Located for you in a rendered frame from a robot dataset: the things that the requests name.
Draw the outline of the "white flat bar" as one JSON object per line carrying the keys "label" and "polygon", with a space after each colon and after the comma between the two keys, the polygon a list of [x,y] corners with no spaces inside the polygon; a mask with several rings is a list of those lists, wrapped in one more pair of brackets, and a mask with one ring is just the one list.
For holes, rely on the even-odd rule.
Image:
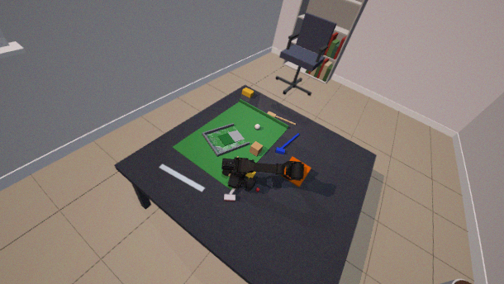
{"label": "white flat bar", "polygon": [[200,192],[202,192],[205,188],[196,184],[194,181],[184,177],[183,175],[175,172],[174,170],[172,170],[171,168],[168,168],[166,166],[164,166],[163,164],[159,167],[160,169],[162,169],[163,171],[165,171],[166,173],[169,173],[170,175],[176,177],[177,179],[187,183],[188,185],[190,185],[191,187],[194,187],[196,188],[197,190],[199,190]]}

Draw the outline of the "blue putter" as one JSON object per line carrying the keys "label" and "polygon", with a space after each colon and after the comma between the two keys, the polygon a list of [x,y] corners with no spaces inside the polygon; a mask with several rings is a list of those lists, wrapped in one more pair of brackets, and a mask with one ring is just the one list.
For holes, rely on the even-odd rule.
{"label": "blue putter", "polygon": [[285,145],[283,145],[281,148],[276,148],[276,151],[275,153],[278,153],[278,154],[284,154],[285,153],[285,147],[290,144],[293,140],[295,140],[300,134],[297,133],[294,137],[292,137]]}

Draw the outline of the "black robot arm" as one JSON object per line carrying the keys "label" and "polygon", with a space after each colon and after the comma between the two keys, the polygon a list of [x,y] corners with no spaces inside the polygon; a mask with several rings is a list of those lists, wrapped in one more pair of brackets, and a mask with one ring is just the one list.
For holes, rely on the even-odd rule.
{"label": "black robot arm", "polygon": [[[284,174],[284,169],[286,167],[286,175]],[[304,163],[296,161],[287,161],[286,163],[280,164],[267,164],[267,163],[256,163],[253,160],[247,158],[235,158],[235,159],[223,159],[221,169],[233,170],[231,177],[228,181],[228,186],[234,189],[241,187],[241,177],[240,175],[245,175],[252,172],[263,172],[263,173],[276,173],[275,175],[282,175],[288,180],[301,181],[304,177]],[[235,174],[239,174],[236,176]],[[288,176],[287,176],[288,175]]]}

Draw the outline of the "green flat mat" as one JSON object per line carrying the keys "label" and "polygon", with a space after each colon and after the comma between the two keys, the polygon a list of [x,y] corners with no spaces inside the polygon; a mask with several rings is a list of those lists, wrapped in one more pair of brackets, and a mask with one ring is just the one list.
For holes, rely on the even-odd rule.
{"label": "green flat mat", "polygon": [[[232,123],[234,123],[234,126],[215,131],[216,134],[219,134],[219,131],[221,135],[224,135],[229,133],[229,131],[238,130],[246,142],[240,140],[232,143],[232,148],[247,142],[250,142],[250,144],[217,157],[202,136],[202,132]],[[258,130],[254,128],[256,124],[260,125]],[[232,187],[228,186],[229,176],[222,174],[222,160],[235,159],[239,156],[239,158],[253,159],[257,163],[286,130],[287,128],[279,123],[272,121],[245,104],[237,102],[234,106],[222,112],[219,116],[177,143],[173,148],[218,182],[232,190]],[[262,151],[257,157],[250,153],[250,146],[255,141],[263,145]]]}

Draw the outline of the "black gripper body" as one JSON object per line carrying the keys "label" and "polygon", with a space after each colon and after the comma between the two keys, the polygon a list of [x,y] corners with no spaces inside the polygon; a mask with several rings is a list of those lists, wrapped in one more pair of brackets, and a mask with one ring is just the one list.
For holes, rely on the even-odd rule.
{"label": "black gripper body", "polygon": [[[222,174],[223,174],[223,175],[225,175],[225,176],[228,176],[228,175],[229,175],[229,173],[230,173],[230,174],[232,174],[232,173],[233,173],[233,171],[232,171],[232,170],[224,170],[224,169],[223,169],[223,171],[222,171]],[[246,174],[245,174],[245,175],[246,175]],[[254,185],[255,185],[255,183],[256,183],[256,180],[254,180],[253,178],[250,178],[250,179],[248,180],[248,177],[246,177],[245,175],[240,175],[240,177],[241,177],[241,182],[242,182],[243,184],[245,184],[245,187],[246,187],[247,189],[252,190],[252,188],[254,187]]]}

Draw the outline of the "yellow block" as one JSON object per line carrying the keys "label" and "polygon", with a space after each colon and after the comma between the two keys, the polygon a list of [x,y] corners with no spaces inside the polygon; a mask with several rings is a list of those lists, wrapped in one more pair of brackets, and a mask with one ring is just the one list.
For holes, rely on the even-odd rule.
{"label": "yellow block", "polygon": [[247,173],[245,176],[248,177],[248,180],[249,180],[250,178],[254,178],[255,174],[256,174],[256,172],[254,171],[252,173]]}
{"label": "yellow block", "polygon": [[245,87],[244,89],[242,89],[242,93],[241,94],[243,94],[243,95],[251,98],[252,96],[254,96],[254,91],[251,90],[251,89],[249,89],[249,88],[247,88],[247,87]]}

